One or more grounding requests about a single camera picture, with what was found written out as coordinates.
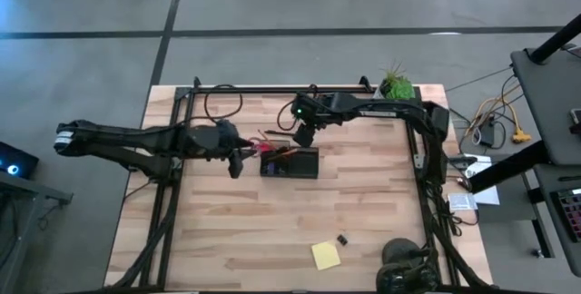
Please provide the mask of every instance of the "black cable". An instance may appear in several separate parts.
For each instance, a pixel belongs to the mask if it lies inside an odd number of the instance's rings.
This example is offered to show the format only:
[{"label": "black cable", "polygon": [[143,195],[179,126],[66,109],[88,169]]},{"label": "black cable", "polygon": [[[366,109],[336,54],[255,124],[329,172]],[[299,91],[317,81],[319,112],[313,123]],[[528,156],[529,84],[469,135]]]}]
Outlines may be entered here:
[{"label": "black cable", "polygon": [[486,78],[488,78],[488,77],[491,77],[491,76],[494,76],[494,75],[496,75],[496,74],[501,74],[502,72],[505,72],[505,71],[507,71],[507,70],[509,70],[509,69],[511,69],[511,68],[512,68],[512,66],[509,66],[509,67],[507,67],[507,68],[501,69],[501,70],[499,70],[499,71],[496,71],[496,72],[494,72],[494,73],[490,73],[490,74],[484,75],[484,76],[482,76],[482,77],[478,77],[477,79],[474,79],[474,80],[472,80],[472,81],[469,81],[469,82],[466,82],[466,83],[462,83],[462,84],[456,85],[456,86],[454,86],[454,87],[452,87],[452,88],[449,88],[449,89],[447,89],[447,90],[446,90],[446,92],[451,92],[451,91],[453,91],[453,90],[456,90],[456,89],[459,89],[459,88],[461,88],[461,87],[463,87],[463,86],[466,86],[466,85],[472,84],[472,83],[474,83],[474,82],[478,82],[478,81],[480,81],[480,80],[484,80],[484,79],[486,79]]},{"label": "black cable", "polygon": [[[507,105],[509,105],[509,104],[511,104],[511,103],[513,103],[513,102],[515,102],[516,100],[518,100],[518,99],[522,98],[523,96],[525,96],[525,94],[524,94],[524,93],[520,94],[518,97],[516,97],[516,98],[515,98],[515,99],[513,99],[512,101],[509,101],[509,102],[507,103]],[[498,107],[497,109],[493,110],[492,112],[495,112],[495,111],[497,111],[497,110],[498,110],[498,109],[500,109],[500,108],[502,108],[502,107]]]},{"label": "black cable", "polygon": [[493,116],[502,117],[502,118],[506,119],[507,121],[513,123],[514,125],[517,124],[517,122],[515,122],[514,119],[512,119],[512,118],[510,118],[510,117],[508,117],[508,116],[506,116],[506,115],[504,115],[502,113],[492,112],[492,114],[493,114]]},{"label": "black cable", "polygon": [[144,187],[146,187],[147,185],[149,185],[149,184],[151,184],[151,183],[153,183],[153,181],[148,181],[148,182],[146,182],[144,185],[142,185],[142,186],[138,187],[137,189],[135,189],[135,190],[133,190],[133,191],[130,191],[129,193],[127,193],[127,194],[125,195],[125,197],[123,198],[123,201],[127,200],[127,198],[129,198],[130,196],[134,195],[134,194],[135,194],[137,191],[139,191],[139,190],[143,189]]},{"label": "black cable", "polygon": [[507,113],[507,104],[505,103],[505,86],[507,86],[508,81],[510,81],[513,77],[515,77],[513,74],[510,75],[507,80],[502,83],[502,87],[500,88],[500,100],[502,103],[502,113],[501,114],[505,114]]},{"label": "black cable", "polygon": [[283,105],[282,108],[281,108],[281,110],[279,111],[279,114],[277,114],[277,116],[276,116],[276,124],[283,131],[292,131],[292,129],[297,125],[297,121],[299,120],[298,118],[295,118],[294,121],[292,122],[292,125],[290,127],[282,127],[282,125],[281,125],[281,115],[282,115],[282,112],[284,111],[284,109],[286,107],[290,106],[293,103],[294,103],[294,100],[291,101],[291,102],[286,103],[285,105]]},{"label": "black cable", "polygon": [[428,199],[432,200],[436,206],[436,212],[433,212],[432,215],[438,216],[442,220],[447,221],[452,235],[462,236],[462,229],[458,225],[465,222],[458,216],[455,216],[454,212],[450,211],[449,203],[442,197],[443,193],[444,189],[441,185],[428,184],[426,188],[426,196]]},{"label": "black cable", "polygon": [[54,206],[51,207],[51,209],[49,209],[47,212],[44,213],[44,215],[42,215],[41,217],[38,218],[38,222],[37,222],[37,226],[40,230],[44,231],[46,230],[46,228],[48,227],[48,215],[51,214],[51,212],[55,211],[56,209],[62,209],[63,205],[60,203],[55,204]]},{"label": "black cable", "polygon": [[[234,85],[230,85],[230,84],[218,84],[218,85],[214,86],[212,88],[212,90],[213,89],[217,89],[217,88],[222,88],[222,87],[228,87],[228,88],[231,88],[231,89],[237,89]],[[163,126],[160,126],[160,127],[157,127],[157,128],[153,128],[151,130],[141,130],[139,132],[139,134],[145,135],[145,134],[153,134],[153,133],[157,133],[157,132],[170,131],[170,130],[176,128],[176,127],[179,127],[179,126],[181,126],[183,124],[186,124],[187,122],[191,122],[191,121],[196,120],[196,119],[209,119],[212,122],[216,123],[216,120],[218,120],[218,119],[223,119],[223,118],[231,117],[231,116],[235,115],[236,113],[239,113],[240,112],[240,110],[242,109],[242,106],[243,106],[242,93],[239,93],[239,95],[240,95],[240,105],[238,106],[238,108],[235,111],[233,111],[232,113],[226,113],[226,114],[224,114],[222,116],[210,116],[210,113],[208,112],[208,97],[212,93],[212,90],[210,90],[205,95],[205,97],[203,99],[203,109],[204,109],[204,111],[206,113],[205,116],[193,116],[193,117],[190,117],[190,118],[188,118],[186,120],[183,120],[181,122],[177,122],[177,123],[172,124],[172,125],[169,125],[169,126],[164,126],[164,127]],[[180,98],[178,98],[178,100],[181,100],[187,94],[188,93],[183,94]],[[84,128],[84,127],[77,127],[76,130],[88,131],[88,132],[94,131],[92,129],[88,129],[88,128]],[[112,132],[112,131],[99,131],[99,132],[105,133],[105,134],[113,134],[113,135],[127,135],[126,132]]]},{"label": "black cable", "polygon": [[448,108],[451,112],[453,112],[456,116],[460,117],[462,120],[468,122],[468,124],[471,124],[471,121],[464,117],[464,115],[462,115],[461,113],[457,112],[456,110],[452,109],[452,108]]},{"label": "black cable", "polygon": [[458,177],[462,179],[463,183],[461,183],[460,186],[462,186],[464,189],[466,189],[466,191],[472,191],[472,183],[470,182],[470,179],[468,177],[466,177],[464,172],[462,172],[453,163],[450,163],[449,165],[452,166],[452,168],[454,168],[456,170],[456,172],[458,172]]},{"label": "black cable", "polygon": [[448,225],[450,226],[450,230],[452,231],[452,234],[454,236],[462,236],[462,229],[459,227],[459,225],[464,224],[464,225],[468,225],[468,226],[476,226],[478,225],[478,223],[480,222],[480,214],[478,213],[478,210],[474,210],[474,213],[476,214],[476,220],[474,222],[469,222],[469,221],[465,221],[463,219],[461,219],[459,216],[456,215],[455,212],[452,212],[449,209],[449,202],[446,202],[446,212],[441,212],[441,213],[434,213],[434,215],[438,215],[441,216],[442,218],[448,220]]},{"label": "black cable", "polygon": [[[460,153],[464,154],[464,149],[462,149],[462,146],[464,144],[464,141],[467,139],[467,137],[470,136],[470,134],[462,136],[462,139],[460,139],[460,143],[458,144],[458,148],[460,150]],[[479,153],[480,155],[485,155],[487,153],[487,148],[484,148],[484,151]]]},{"label": "black cable", "polygon": [[9,243],[6,243],[0,253],[0,270],[2,270],[4,265],[8,262],[8,259],[10,259],[12,251],[15,249],[16,243],[18,242],[18,211],[16,210],[15,199],[12,195],[10,195],[9,200],[12,205],[13,238]]},{"label": "black cable", "polygon": [[226,113],[222,116],[210,116],[210,112],[208,112],[208,97],[210,97],[210,94],[212,93],[213,90],[221,89],[221,88],[236,89],[236,87],[234,85],[231,85],[231,84],[218,84],[218,85],[212,87],[211,90],[208,91],[206,93],[206,96],[203,98],[203,110],[206,112],[206,117],[214,123],[217,122],[216,120],[228,118],[228,117],[235,115],[236,113],[238,113],[242,109],[242,106],[244,104],[244,102],[242,100],[242,93],[238,93],[238,95],[240,96],[240,104],[235,111],[233,111],[231,113]]},{"label": "black cable", "polygon": [[[311,85],[309,85],[309,90],[312,90],[313,91],[312,98],[313,99],[316,99],[317,96],[319,95],[319,87],[317,87],[316,84],[311,84]],[[299,121],[298,118],[295,118],[294,121],[292,122],[292,125],[290,127],[288,127],[288,128],[282,127],[282,125],[281,125],[281,115],[282,115],[282,112],[284,112],[284,109],[286,107],[292,105],[295,100],[296,99],[292,99],[290,102],[288,102],[285,105],[283,105],[282,108],[279,110],[279,113],[276,116],[276,124],[283,131],[292,131],[292,129],[297,125],[297,122]]]},{"label": "black cable", "polygon": [[500,127],[502,127],[502,142],[499,144],[499,146],[496,146],[496,147],[491,146],[490,149],[493,149],[493,150],[501,149],[505,145],[505,142],[507,141],[507,128],[505,127],[505,125],[502,122],[499,122],[499,121],[492,122],[493,127],[496,126],[497,124],[500,125]]}]

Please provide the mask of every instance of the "concrete floor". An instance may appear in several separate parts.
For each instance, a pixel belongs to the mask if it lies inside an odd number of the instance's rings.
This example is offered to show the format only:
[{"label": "concrete floor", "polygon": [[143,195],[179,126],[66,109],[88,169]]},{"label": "concrete floor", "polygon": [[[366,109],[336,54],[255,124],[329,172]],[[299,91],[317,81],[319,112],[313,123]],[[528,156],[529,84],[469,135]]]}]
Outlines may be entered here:
[{"label": "concrete floor", "polygon": [[[0,32],[161,31],[170,1],[0,0]],[[581,0],[181,0],[174,29],[551,26],[579,12]],[[170,42],[161,84],[189,84],[194,76],[204,83],[354,83],[363,74],[379,79],[381,69],[398,60],[414,83],[451,87],[508,66],[511,51],[549,36],[180,38]],[[56,155],[54,130],[79,118],[139,126],[159,44],[158,38],[0,40],[0,104],[9,121],[0,140],[41,159],[37,180],[74,192],[73,203],[52,216],[29,250],[18,293],[103,283],[127,172],[96,158]],[[458,89],[448,101],[470,116],[482,100],[500,93],[509,76]],[[526,101],[516,108],[525,130],[538,139]],[[508,143],[498,152],[519,149]],[[581,285],[545,220],[556,259],[529,255],[537,246],[529,223],[479,226],[501,288],[571,293]]]}]

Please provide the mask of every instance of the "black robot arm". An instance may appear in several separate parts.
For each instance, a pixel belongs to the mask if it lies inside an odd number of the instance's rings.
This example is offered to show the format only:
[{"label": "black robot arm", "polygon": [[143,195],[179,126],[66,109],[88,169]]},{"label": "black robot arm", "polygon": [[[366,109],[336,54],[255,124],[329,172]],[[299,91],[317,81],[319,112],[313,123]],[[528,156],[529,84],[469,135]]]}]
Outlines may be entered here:
[{"label": "black robot arm", "polygon": [[424,135],[427,142],[422,177],[424,181],[443,184],[448,158],[442,143],[448,136],[449,111],[435,103],[409,100],[360,99],[348,93],[319,94],[309,97],[297,93],[290,108],[302,121],[293,140],[303,147],[312,144],[315,131],[329,124],[342,125],[357,117],[400,118]]},{"label": "black robot arm", "polygon": [[[215,126],[199,125],[192,128],[184,124],[145,130],[113,127],[88,121],[60,123],[56,129],[54,149],[58,154],[69,157],[93,155],[118,162],[125,168],[136,168],[150,178],[169,177],[172,160],[184,159],[228,159],[232,178],[238,178],[242,160],[255,151],[242,150],[252,146],[240,138],[236,127],[226,120]],[[133,149],[144,149],[150,155]]]}]

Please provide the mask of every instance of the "black desk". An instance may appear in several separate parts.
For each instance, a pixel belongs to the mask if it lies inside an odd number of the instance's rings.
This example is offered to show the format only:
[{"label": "black desk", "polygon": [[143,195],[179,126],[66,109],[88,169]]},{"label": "black desk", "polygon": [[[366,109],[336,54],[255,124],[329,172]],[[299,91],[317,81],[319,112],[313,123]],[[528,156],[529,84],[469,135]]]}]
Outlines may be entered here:
[{"label": "black desk", "polygon": [[537,65],[519,51],[510,59],[549,159],[557,165],[581,165],[581,137],[569,132],[569,112],[581,108],[581,58],[558,51]]},{"label": "black desk", "polygon": [[547,202],[569,267],[576,276],[581,277],[581,245],[573,245],[560,216],[548,199],[549,193],[564,186],[575,187],[573,183],[557,181],[559,176],[563,176],[559,175],[560,172],[581,175],[581,137],[569,131],[573,124],[569,112],[573,108],[581,108],[581,58],[564,51],[554,53],[543,65],[532,63],[524,51],[514,52],[510,58],[541,141],[471,177],[473,192],[501,184],[534,168],[539,189],[528,191],[529,199],[532,203]]},{"label": "black desk", "polygon": [[[506,156],[491,156],[492,162],[498,162]],[[531,190],[527,176],[522,173],[502,181],[497,185],[499,205],[479,204],[480,222],[530,221],[537,236],[540,253],[544,258],[554,258],[555,253],[549,241],[545,224],[541,219],[536,204],[528,197]]]},{"label": "black desk", "polygon": [[558,167],[552,165],[538,165],[533,168],[537,176],[538,183],[543,184],[539,188],[542,194],[542,200],[547,204],[548,213],[555,224],[556,235],[561,242],[566,261],[569,263],[571,271],[581,277],[581,242],[575,243],[569,237],[569,234],[561,220],[551,193],[554,191],[573,190],[581,188],[581,181],[558,181],[562,176],[581,175],[581,166],[579,167]]}]

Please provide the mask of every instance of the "wooden table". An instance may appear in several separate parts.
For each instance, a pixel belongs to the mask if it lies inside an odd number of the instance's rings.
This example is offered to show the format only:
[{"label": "wooden table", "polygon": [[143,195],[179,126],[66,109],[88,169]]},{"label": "wooden table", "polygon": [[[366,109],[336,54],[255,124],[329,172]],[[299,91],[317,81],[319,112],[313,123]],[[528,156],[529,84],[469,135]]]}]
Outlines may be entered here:
[{"label": "wooden table", "polygon": [[[448,106],[441,84],[419,87],[424,101]],[[175,88],[152,88],[143,127],[168,124]],[[245,138],[259,136],[259,129],[277,130],[277,113],[292,97],[244,94],[241,112],[229,120]],[[238,101],[235,94],[213,94],[210,114],[231,112]],[[202,105],[203,96],[198,95],[194,116],[204,115]],[[281,119],[291,124],[289,112]],[[229,177],[227,162],[187,161],[166,289],[375,290],[385,243],[401,237],[419,246],[425,243],[403,121],[359,118],[341,127],[331,125],[317,132],[313,146],[320,148],[317,180],[262,178],[259,159],[244,161],[238,180]],[[458,153],[451,124],[444,147],[447,154]],[[146,182],[135,173],[127,191]],[[452,178],[444,189],[463,191]],[[150,185],[124,204],[105,284],[118,280],[143,248],[154,196],[155,185]],[[458,216],[475,219],[473,211]],[[491,283],[478,226],[460,228],[463,235],[453,239],[458,251],[480,278]],[[349,240],[347,246],[335,241],[339,234]],[[310,246],[326,240],[337,244],[341,264],[317,271]],[[153,272],[158,259],[159,254],[154,256]],[[447,282],[442,249],[439,260]]]}]

